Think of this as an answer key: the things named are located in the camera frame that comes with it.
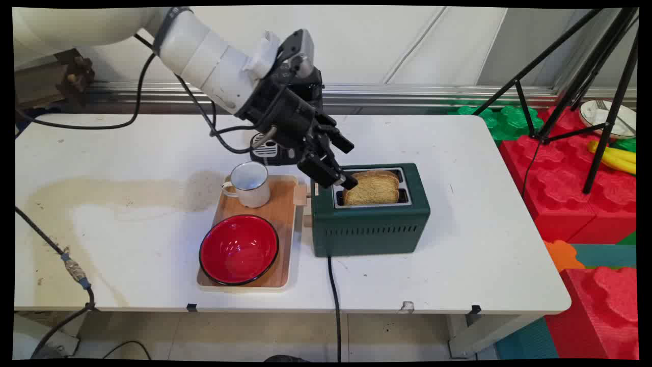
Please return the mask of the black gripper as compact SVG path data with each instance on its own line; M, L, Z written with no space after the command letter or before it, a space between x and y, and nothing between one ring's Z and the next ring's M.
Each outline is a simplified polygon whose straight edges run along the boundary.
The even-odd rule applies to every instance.
M328 138L340 151L349 153L354 144L336 127L336 121L323 111L320 76L295 81L294 76L265 79L236 116L258 132L251 140L251 153L264 155L270 149L293 151L291 160L314 182L352 190L358 180L344 172L332 155L326 155Z

